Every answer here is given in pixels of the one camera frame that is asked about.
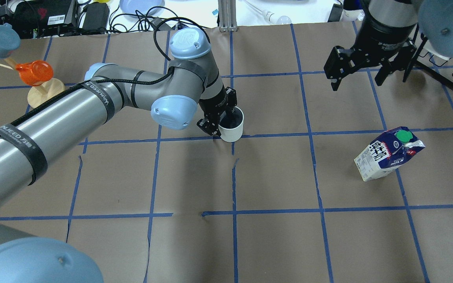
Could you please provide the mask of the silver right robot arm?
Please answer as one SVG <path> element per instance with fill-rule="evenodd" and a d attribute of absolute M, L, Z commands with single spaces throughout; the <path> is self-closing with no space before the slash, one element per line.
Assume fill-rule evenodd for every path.
<path fill-rule="evenodd" d="M 351 48 L 334 46 L 324 72 L 337 91 L 342 79 L 379 67 L 381 86 L 396 71 L 408 79 L 426 43 L 453 59 L 453 0 L 362 0 L 363 24 Z"/>

